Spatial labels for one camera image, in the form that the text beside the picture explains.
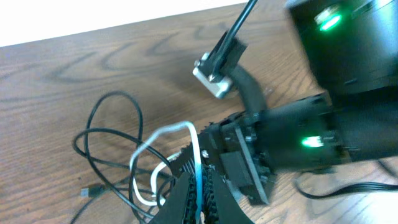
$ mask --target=black cable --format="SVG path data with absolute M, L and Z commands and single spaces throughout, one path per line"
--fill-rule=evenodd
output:
M 139 189 L 138 191 L 140 191 L 141 193 L 144 194 L 153 194 L 153 192 L 151 192 L 150 190 L 145 190 L 145 189 Z M 75 214 L 75 216 L 72 218 L 72 220 L 70 221 L 70 224 L 74 224 L 81 216 L 81 214 L 97 199 L 99 199 L 101 196 L 103 196 L 104 194 L 106 194 L 107 192 L 109 192 L 108 189 L 106 189 L 104 192 L 100 193 L 99 195 L 97 195 L 97 197 L 93 197 L 91 198 L 88 202 L 86 202 L 84 204 L 84 206 L 82 206 L 79 211 Z
M 153 211 L 153 209 L 155 209 L 156 208 L 156 206 L 151 206 L 148 210 L 147 210 L 147 213 L 151 213 L 152 211 Z
M 171 177 L 167 180 L 165 180 L 162 185 L 159 187 L 159 190 L 156 192 L 156 204 L 159 207 L 159 209 L 162 208 L 162 205 L 160 204 L 160 196 L 162 195 L 163 189 L 166 187 L 166 185 L 170 182 L 174 181 L 174 177 Z
M 133 103 L 133 105 L 135 106 L 136 111 L 137 111 L 137 113 L 138 113 L 138 117 L 139 117 L 138 138 L 135 138 L 135 137 L 133 137 L 133 136 L 130 136 L 130 135 L 128 135 L 128 134 L 126 134 L 126 133 L 123 133 L 123 132 L 121 132 L 121 131 L 117 131 L 117 130 L 113 130 L 113 129 L 108 129 L 108 128 L 91 128 L 91 129 L 90 129 L 91 122 L 92 122 L 92 120 L 93 120 L 93 118 L 94 118 L 94 115 L 95 115 L 97 109 L 99 108 L 100 104 L 101 104 L 106 98 L 108 98 L 108 97 L 110 97 L 110 96 L 123 96 L 123 97 L 126 97 L 127 99 L 129 99 L 129 100 Z M 91 110 L 91 114 L 90 114 L 90 116 L 89 116 L 89 118 L 88 118 L 88 121 L 87 121 L 87 124 L 86 124 L 86 130 L 84 130 L 84 131 L 82 131 L 80 134 L 78 134 L 78 135 L 75 137 L 75 139 L 73 140 L 73 148 L 74 148 L 74 150 L 75 150 L 79 155 L 81 155 L 81 156 L 87 158 L 88 162 L 90 163 L 90 166 L 93 168 L 94 172 L 98 175 L 98 177 L 105 183 L 105 185 L 107 186 L 107 188 L 108 188 L 109 190 L 113 191 L 118 197 L 120 197 L 124 202 L 126 202 L 126 203 L 132 208 L 132 211 L 133 211 L 134 215 L 135 215 L 136 218 L 140 221 L 140 223 L 145 223 L 144 219 L 142 219 L 142 218 L 139 216 L 138 212 L 141 213 L 141 214 L 143 214 L 143 215 L 144 215 L 145 217 L 147 217 L 147 218 L 153 218 L 154 216 L 151 215 L 150 213 L 147 213 L 146 211 L 144 211 L 143 209 L 137 207 L 137 206 L 134 204 L 133 198 L 132 198 L 132 191 L 133 191 L 132 187 L 129 187 L 129 199 L 127 199 L 127 198 L 120 192 L 120 190 L 118 190 L 118 189 L 117 189 L 117 188 L 116 188 L 116 187 L 115 187 L 115 186 L 114 186 L 114 185 L 113 185 L 113 184 L 112 184 L 112 183 L 111 183 L 99 170 L 98 170 L 98 168 L 96 167 L 96 165 L 95 165 L 94 162 L 98 162 L 98 163 L 100 163 L 100 164 L 105 164 L 105 165 L 112 166 L 112 167 L 118 167 L 118 168 L 123 168 L 123 169 L 129 169 L 129 166 L 124 165 L 124 164 L 119 164 L 119 163 L 116 163 L 116 162 L 105 161 L 105 160 L 102 160 L 102 159 L 97 159 L 97 158 L 95 158 L 95 157 L 91 157 L 91 155 L 90 155 L 90 150 L 88 149 L 88 134 L 89 134 L 89 133 L 94 133 L 94 132 L 98 132 L 98 133 L 111 133 L 111 134 L 115 134 L 115 135 L 121 136 L 121 137 L 123 137 L 123 138 L 126 138 L 126 139 L 128 139 L 128 140 L 130 140 L 130 141 L 136 143 L 136 144 L 137 144 L 137 147 L 138 147 L 138 146 L 142 143 L 142 132 L 143 132 L 142 111 L 141 111 L 141 109 L 140 109 L 140 107 L 139 107 L 138 102 L 137 102 L 132 96 L 130 96 L 128 93 L 123 92 L 123 91 L 112 91 L 112 92 L 107 93 L 107 94 L 105 94 L 104 96 L 102 96 L 102 97 L 97 101 L 97 103 L 94 105 L 93 109 Z M 77 140 L 78 140 L 80 137 L 82 137 L 82 136 L 85 137 L 85 138 L 84 138 L 84 150 L 85 150 L 84 152 L 77 146 Z M 148 147 L 148 150 L 149 150 L 151 153 L 155 154 L 160 160 L 162 160 L 162 162 L 164 162 L 167 166 L 170 167 L 170 162 L 169 162 L 162 154 L 160 154 L 159 152 L 157 152 L 155 149 L 153 149 L 153 148 L 150 147 L 150 146 Z M 133 166 L 132 173 L 131 173 L 131 175 L 130 175 L 130 177 L 129 177 L 129 184 L 132 182 L 132 178 L 134 177 L 134 174 L 135 174 L 135 172 L 136 172 L 136 169 L 137 169 L 136 165 Z M 142 170 L 142 169 L 137 169 L 137 173 L 141 173 L 141 172 L 143 172 L 143 171 L 144 171 L 144 170 Z M 81 214 L 81 212 L 83 212 L 83 211 L 87 208 L 87 206 L 89 206 L 92 202 L 94 202 L 95 199 L 97 199 L 97 198 L 99 198 L 99 197 L 96 197 L 96 198 L 91 199 L 85 206 L 83 206 L 83 207 L 81 208 L 81 210 L 78 212 L 77 215 L 79 216 L 79 215 Z
M 139 142 L 141 143 L 140 140 L 136 139 L 133 136 L 130 136 L 129 134 L 126 134 L 124 132 L 118 131 L 118 130 L 113 130 L 109 128 L 90 128 L 82 131 L 79 133 L 73 140 L 73 148 L 76 151 L 79 151 L 79 147 L 77 146 L 77 140 L 79 140 L 81 137 L 89 134 L 89 133 L 110 133 L 110 134 L 115 134 L 117 136 L 120 136 L 122 138 L 128 139 L 132 142 Z M 148 147 L 148 150 L 153 153 L 155 156 L 157 156 L 162 162 L 164 162 L 167 166 L 170 167 L 170 162 L 158 151 L 156 151 L 153 147 Z M 117 188 L 101 173 L 100 170 L 98 170 L 97 166 L 95 163 L 91 160 L 90 156 L 90 151 L 88 150 L 87 147 L 85 147 L 85 153 L 88 162 L 90 163 L 91 168 L 93 168 L 94 172 L 98 175 L 98 177 L 105 183 L 107 187 L 109 187 L 119 198 L 121 198 L 124 202 L 126 202 L 128 205 L 130 205 L 133 209 L 137 210 L 144 216 L 148 218 L 153 218 L 153 215 L 147 214 L 143 209 L 137 207 L 133 202 L 128 200 L 120 191 L 117 190 Z
M 125 177 L 117 182 L 114 183 L 115 186 L 119 186 L 122 184 L 125 184 L 126 181 L 129 180 L 129 177 Z M 99 193 L 97 196 L 91 198 L 88 202 L 86 202 L 80 209 L 79 211 L 75 214 L 75 216 L 72 218 L 72 220 L 70 221 L 70 224 L 74 224 L 78 218 L 81 216 L 81 214 L 97 199 L 99 199 L 100 197 L 102 197 L 104 194 L 108 193 L 109 189 L 105 189 L 103 192 Z
M 383 184 L 377 182 L 361 182 L 357 184 L 347 185 L 346 187 L 342 187 L 338 190 L 332 191 L 327 194 L 323 195 L 313 195 L 304 192 L 299 186 L 299 178 L 306 172 L 301 172 L 296 176 L 294 179 L 294 187 L 295 189 L 304 197 L 309 199 L 326 199 L 330 197 L 337 197 L 346 194 L 353 194 L 353 193 L 370 193 L 370 192 L 390 192 L 398 190 L 398 185 L 391 185 L 391 184 Z
M 398 174 L 394 171 L 394 169 L 386 164 L 385 162 L 383 162 L 382 160 L 378 159 L 377 160 L 377 164 L 379 164 L 379 166 L 385 171 L 387 172 L 391 177 L 395 177 L 398 179 Z

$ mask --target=wooden table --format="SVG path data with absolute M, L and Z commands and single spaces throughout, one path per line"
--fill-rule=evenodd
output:
M 270 107 L 320 91 L 312 80 L 283 1 L 261 1 L 239 32 L 249 44 L 241 59 L 259 81 Z M 166 17 L 0 49 L 0 222 L 68 223 L 87 199 L 80 189 L 99 182 L 71 140 L 85 127 L 95 101 L 111 90 L 130 92 L 144 112 L 144 138 L 181 120 L 197 130 L 243 109 L 239 98 L 217 100 L 192 75 L 193 62 L 216 44 L 243 5 Z M 94 126 L 136 133 L 134 108 L 106 100 Z M 173 134 L 154 146 L 166 156 L 189 142 Z M 93 134 L 94 156 L 127 163 L 133 145 Z M 159 161 L 145 152 L 139 166 Z M 100 169 L 117 180 L 126 170 Z M 305 179 L 321 193 L 358 180 L 393 182 L 373 162 L 340 167 L 338 173 Z M 313 201 L 295 192 L 293 174 L 279 176 L 270 207 L 240 206 L 256 223 L 392 223 L 396 194 L 361 194 Z M 147 177 L 140 180 L 149 186 Z M 113 194 L 93 204 L 81 223 L 131 223 L 129 207 Z

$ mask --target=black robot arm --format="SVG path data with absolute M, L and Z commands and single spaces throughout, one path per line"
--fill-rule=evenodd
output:
M 253 205 L 269 204 L 278 172 L 323 173 L 398 155 L 397 1 L 286 6 L 326 92 L 269 109 L 257 81 L 238 65 L 246 46 L 230 39 L 230 32 L 193 71 L 217 98 L 237 91 L 243 101 L 245 111 L 211 123 L 198 137 L 204 166 L 231 181 Z M 220 57 L 226 36 L 229 44 Z M 191 146 L 182 149 L 171 163 L 173 175 L 195 175 L 192 158 Z

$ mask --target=usb connector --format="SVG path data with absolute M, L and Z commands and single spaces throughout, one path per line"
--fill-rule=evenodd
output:
M 96 197 L 105 191 L 105 186 L 102 184 L 89 185 L 80 190 L 80 196 L 82 197 Z

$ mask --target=black plastic part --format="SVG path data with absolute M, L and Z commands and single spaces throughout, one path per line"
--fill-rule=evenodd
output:
M 224 41 L 226 33 L 221 37 L 218 41 L 214 49 L 210 52 L 208 58 L 204 61 L 201 61 L 201 64 L 198 66 L 199 70 L 206 76 L 209 77 L 210 75 L 214 76 L 211 82 L 217 83 L 221 81 L 226 75 L 225 69 L 228 70 L 234 69 L 235 66 L 238 64 L 239 59 L 241 58 L 243 52 L 246 50 L 246 44 L 234 38 L 228 47 L 228 53 L 223 57 L 221 68 L 214 71 L 215 68 L 215 58 L 217 57 L 217 50 L 220 47 L 220 44 Z
M 228 72 L 229 77 L 238 88 L 243 105 L 246 109 L 246 114 L 250 119 L 252 125 L 261 119 L 262 113 L 266 113 L 267 102 L 258 82 L 240 65 L 237 65 L 233 70 Z
M 230 54 L 231 47 L 235 40 L 235 35 L 238 33 L 239 28 L 242 26 L 243 22 L 246 20 L 248 15 L 250 14 L 251 10 L 256 5 L 257 0 L 249 0 L 246 6 L 244 7 L 242 13 L 236 19 L 235 23 L 232 25 L 228 33 L 226 34 L 222 44 L 220 45 L 220 49 L 213 55 L 211 60 L 213 61 L 213 71 L 217 78 L 222 77 L 223 75 L 220 74 L 221 67 L 225 63 L 228 54 Z
M 271 169 L 314 170 L 342 164 L 348 156 L 336 131 L 335 114 L 325 95 L 311 96 L 269 110 L 256 126 L 254 143 L 260 161 Z M 323 146 L 306 147 L 304 138 L 320 136 Z
M 255 164 L 252 159 L 252 156 L 254 156 L 254 149 L 251 145 L 246 144 L 242 130 L 238 125 L 235 126 L 235 133 L 241 146 L 244 161 L 246 162 L 251 179 L 253 181 L 253 184 L 250 186 L 250 188 L 255 189 L 255 191 L 253 192 L 254 195 L 251 195 L 251 198 L 249 199 L 253 200 L 253 198 L 255 198 L 256 200 L 261 201 L 260 203 L 265 203 L 268 205 L 268 195 L 266 195 L 266 192 L 264 191 L 267 180 L 264 180 L 263 182 L 260 181 L 259 172 L 256 169 L 256 165 L 258 164 Z
M 373 94 L 382 96 L 380 90 Z M 398 91 L 390 94 L 394 100 L 361 102 L 357 98 L 356 103 L 336 112 L 341 138 L 353 162 L 397 155 Z
M 149 224 L 195 223 L 196 194 L 193 193 L 196 193 L 196 188 L 192 189 L 192 180 L 195 179 L 189 173 L 184 172 L 180 176 L 170 196 Z
M 240 151 L 227 152 L 221 155 L 228 179 L 237 187 L 252 185 L 250 173 Z
M 330 6 L 341 20 L 321 31 L 314 18 Z M 286 8 L 312 73 L 332 99 L 398 86 L 398 1 L 293 0 Z
M 223 136 L 220 132 L 220 123 L 210 123 L 199 135 L 200 150 L 208 153 L 208 158 L 202 157 L 204 164 L 214 167 L 220 175 L 225 175 L 224 167 L 221 163 L 220 154 L 224 152 L 225 145 Z M 174 176 L 180 177 L 183 172 L 195 173 L 193 161 L 192 144 L 182 149 L 178 159 L 170 163 L 170 168 Z
M 252 224 L 236 203 L 220 175 L 212 169 L 204 170 L 203 212 L 206 224 Z

